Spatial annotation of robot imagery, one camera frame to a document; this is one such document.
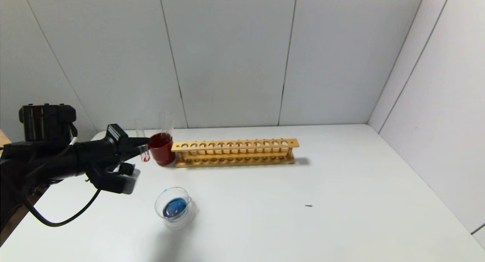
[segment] white wall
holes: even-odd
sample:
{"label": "white wall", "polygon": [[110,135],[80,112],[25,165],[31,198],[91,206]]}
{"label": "white wall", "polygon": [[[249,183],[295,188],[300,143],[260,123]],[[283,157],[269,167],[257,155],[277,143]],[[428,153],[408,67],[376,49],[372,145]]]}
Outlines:
{"label": "white wall", "polygon": [[71,105],[76,109],[80,140],[97,133],[27,0],[0,0],[0,124],[13,142],[24,140],[19,109],[29,103]]}
{"label": "white wall", "polygon": [[367,123],[421,0],[297,0],[280,125]]}
{"label": "white wall", "polygon": [[163,109],[179,128],[367,122],[420,2],[162,1],[2,0],[0,127],[22,139],[27,103],[73,105],[87,138]]}
{"label": "white wall", "polygon": [[162,0],[189,127],[276,126],[295,0]]}
{"label": "white wall", "polygon": [[29,0],[99,131],[168,110],[187,126],[160,0]]}
{"label": "white wall", "polygon": [[386,121],[399,94],[421,55],[424,45],[431,34],[433,27],[446,0],[422,0],[419,10],[414,18],[413,25],[407,34],[396,63],[389,79],[381,93],[381,97],[369,119],[369,125],[377,132]]}
{"label": "white wall", "polygon": [[448,0],[381,136],[469,231],[485,222],[485,0]]}

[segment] blue liquid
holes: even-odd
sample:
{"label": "blue liquid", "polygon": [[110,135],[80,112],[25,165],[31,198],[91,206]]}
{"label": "blue liquid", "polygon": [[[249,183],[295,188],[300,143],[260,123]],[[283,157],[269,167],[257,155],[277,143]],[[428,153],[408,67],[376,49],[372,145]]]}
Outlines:
{"label": "blue liquid", "polygon": [[163,216],[167,218],[178,217],[186,207],[187,202],[183,198],[175,198],[165,205]]}

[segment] wooden test tube rack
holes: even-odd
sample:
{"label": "wooden test tube rack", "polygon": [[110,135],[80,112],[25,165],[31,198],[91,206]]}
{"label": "wooden test tube rack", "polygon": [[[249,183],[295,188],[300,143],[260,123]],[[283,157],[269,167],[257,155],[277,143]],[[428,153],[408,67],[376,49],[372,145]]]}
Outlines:
{"label": "wooden test tube rack", "polygon": [[177,142],[175,167],[225,167],[230,165],[294,164],[296,139]]}

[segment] white table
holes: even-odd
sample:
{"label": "white table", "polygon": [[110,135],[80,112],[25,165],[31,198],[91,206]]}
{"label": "white table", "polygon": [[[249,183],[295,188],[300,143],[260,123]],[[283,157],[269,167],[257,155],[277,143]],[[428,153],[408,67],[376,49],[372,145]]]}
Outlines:
{"label": "white table", "polygon": [[[180,169],[136,157],[142,174],[132,195],[102,192],[59,228],[27,215],[1,261],[485,261],[485,250],[367,125],[176,129],[174,136],[298,138],[301,147],[294,165]],[[84,179],[51,186],[36,207],[51,221],[70,217],[95,192]],[[172,186],[187,189],[200,210],[183,233],[165,229],[154,212],[156,197]]]}

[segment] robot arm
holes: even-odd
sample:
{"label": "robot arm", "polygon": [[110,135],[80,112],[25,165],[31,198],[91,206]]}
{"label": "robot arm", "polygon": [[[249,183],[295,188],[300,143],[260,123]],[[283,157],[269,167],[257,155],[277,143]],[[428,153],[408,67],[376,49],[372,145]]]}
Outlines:
{"label": "robot arm", "polygon": [[98,189],[80,213],[100,190],[133,192],[140,171],[125,161],[139,155],[138,147],[149,143],[149,138],[128,137],[117,124],[110,124],[102,140],[74,143],[76,113],[68,105],[23,106],[19,115],[26,141],[5,145],[0,158],[1,229],[22,204],[44,224],[59,226],[44,222],[25,201],[39,188],[68,177],[86,174]]}

